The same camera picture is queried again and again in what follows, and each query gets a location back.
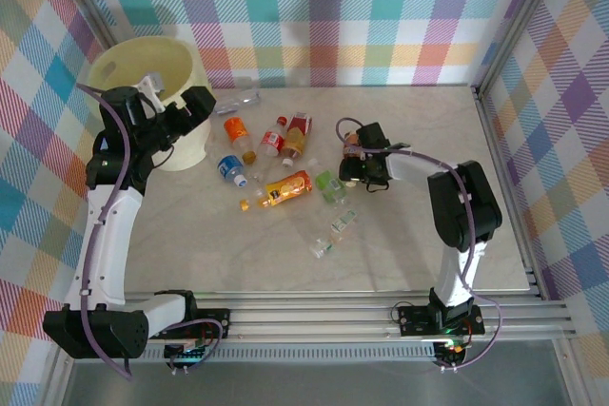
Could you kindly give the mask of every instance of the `water bottle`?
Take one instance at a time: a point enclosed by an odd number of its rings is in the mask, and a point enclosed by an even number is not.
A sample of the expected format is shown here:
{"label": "water bottle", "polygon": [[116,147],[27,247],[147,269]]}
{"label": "water bottle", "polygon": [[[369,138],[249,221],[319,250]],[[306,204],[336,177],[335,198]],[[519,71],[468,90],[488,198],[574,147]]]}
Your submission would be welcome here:
{"label": "water bottle", "polygon": [[257,88],[242,90],[237,94],[221,97],[213,108],[219,116],[238,111],[240,108],[255,106],[260,103],[260,93]]}
{"label": "water bottle", "polygon": [[347,209],[343,205],[338,208],[338,212],[329,222],[324,221],[323,230],[319,236],[314,239],[308,246],[308,250],[317,258],[320,259],[329,251],[336,248],[336,245],[344,240],[351,232],[355,230],[355,220],[358,213],[354,209]]}
{"label": "water bottle", "polygon": [[262,141],[256,149],[256,164],[254,165],[251,176],[258,183],[263,184],[268,174],[268,170],[273,164],[273,158],[279,155],[279,151],[284,146],[285,125],[287,118],[280,116],[277,122],[268,128]]}
{"label": "water bottle", "polygon": [[207,143],[206,152],[213,165],[218,168],[220,176],[227,183],[235,183],[239,187],[247,184],[244,176],[244,166],[237,156],[226,153],[214,142]]}

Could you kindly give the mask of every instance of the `white table surface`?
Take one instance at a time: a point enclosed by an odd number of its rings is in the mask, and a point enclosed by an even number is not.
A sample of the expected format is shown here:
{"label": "white table surface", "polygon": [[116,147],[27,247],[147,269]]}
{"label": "white table surface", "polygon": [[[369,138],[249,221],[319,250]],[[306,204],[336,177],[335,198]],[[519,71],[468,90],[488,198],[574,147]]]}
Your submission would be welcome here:
{"label": "white table surface", "polygon": [[[342,145],[334,125],[343,116],[378,121],[391,143],[410,143],[451,163],[480,162],[500,202],[503,226],[481,259],[474,285],[528,288],[469,88],[282,88],[262,89],[261,95],[259,106],[240,113],[256,143],[279,115],[304,111],[313,117],[304,158],[293,171],[312,157],[338,170]],[[217,121],[212,128],[222,133]],[[273,172],[271,178],[286,174],[280,165]],[[321,260],[305,241],[306,227],[326,205],[318,191],[248,213],[238,208],[242,192],[224,183],[206,160],[181,172],[155,170],[133,227],[126,290],[381,291],[434,285],[442,241],[428,193],[412,184],[393,181],[389,190],[374,194],[363,186],[349,189],[359,212],[357,232]]]}

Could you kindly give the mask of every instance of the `plaid wall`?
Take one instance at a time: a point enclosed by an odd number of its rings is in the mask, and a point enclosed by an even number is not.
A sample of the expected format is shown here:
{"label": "plaid wall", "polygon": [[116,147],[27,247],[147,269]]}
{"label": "plaid wall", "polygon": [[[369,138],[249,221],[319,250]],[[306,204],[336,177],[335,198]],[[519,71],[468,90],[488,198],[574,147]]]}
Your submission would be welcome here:
{"label": "plaid wall", "polygon": [[96,2],[119,40],[168,34],[195,44],[215,87],[239,77],[266,87],[466,83],[492,18],[504,15],[496,6],[507,8],[500,0]]}
{"label": "plaid wall", "polygon": [[609,401],[609,0],[542,0],[491,97],[544,282]]}
{"label": "plaid wall", "polygon": [[100,46],[73,0],[0,0],[0,405],[30,405],[78,262]]}
{"label": "plaid wall", "polygon": [[482,81],[482,78],[484,77],[488,69],[490,69],[492,62],[495,59],[495,56],[497,55],[499,45],[501,44],[501,41],[505,38],[505,35],[507,34],[507,31],[512,20],[514,19],[514,16],[521,9],[523,1],[524,0],[510,1],[507,10],[505,10],[505,14],[503,15],[501,22],[497,27],[495,34],[493,35],[493,40],[491,41],[490,46],[488,47],[486,53],[484,54],[484,57],[482,58],[481,65],[478,68],[478,71],[476,72],[474,80],[472,81],[472,86],[479,86]]}

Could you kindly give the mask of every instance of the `small plastic container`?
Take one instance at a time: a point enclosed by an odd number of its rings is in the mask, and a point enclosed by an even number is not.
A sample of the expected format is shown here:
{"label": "small plastic container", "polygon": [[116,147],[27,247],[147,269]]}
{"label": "small plastic container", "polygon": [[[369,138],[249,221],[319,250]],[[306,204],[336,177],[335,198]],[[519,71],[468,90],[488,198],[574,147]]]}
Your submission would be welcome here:
{"label": "small plastic container", "polygon": [[322,192],[324,200],[328,203],[344,203],[346,188],[336,174],[322,166],[317,159],[311,159],[307,165],[315,186]]}
{"label": "small plastic container", "polygon": [[225,121],[225,130],[232,142],[232,147],[237,149],[246,165],[252,165],[256,161],[253,143],[244,122],[239,117],[232,117]]}
{"label": "small plastic container", "polygon": [[207,143],[206,153],[213,165],[218,168],[220,176],[227,183],[234,183],[238,187],[243,187],[247,184],[247,179],[244,176],[244,166],[239,162],[237,156],[223,151],[214,142]]}

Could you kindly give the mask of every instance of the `juice bottle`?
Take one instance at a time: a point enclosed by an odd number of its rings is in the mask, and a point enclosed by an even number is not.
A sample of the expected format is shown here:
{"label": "juice bottle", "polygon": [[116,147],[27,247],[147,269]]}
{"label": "juice bottle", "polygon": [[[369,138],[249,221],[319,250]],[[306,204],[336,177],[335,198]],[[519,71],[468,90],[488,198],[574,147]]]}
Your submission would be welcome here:
{"label": "juice bottle", "polygon": [[285,124],[287,124],[287,119],[284,116],[277,118],[277,123],[268,128],[256,149],[257,161],[251,171],[251,176],[258,183],[265,181],[268,170],[273,164],[273,158],[279,155],[279,151],[284,146]]}
{"label": "juice bottle", "polygon": [[252,207],[251,200],[254,200],[259,208],[268,208],[311,190],[313,190],[313,183],[306,171],[297,171],[276,183],[267,184],[264,188],[258,187],[252,199],[240,201],[241,209],[247,211]]}
{"label": "juice bottle", "polygon": [[343,203],[346,198],[344,183],[338,179],[336,174],[322,166],[317,159],[308,161],[308,168],[315,185],[322,191],[324,199],[328,203]]}
{"label": "juice bottle", "polygon": [[293,166],[294,161],[303,155],[306,146],[306,136],[311,129],[311,117],[304,113],[292,116],[287,127],[282,157],[284,166]]}
{"label": "juice bottle", "polygon": [[252,165],[256,160],[256,153],[254,152],[251,137],[241,118],[233,117],[227,119],[225,121],[225,130],[232,142],[232,146],[242,153],[241,158],[244,160],[244,163]]}

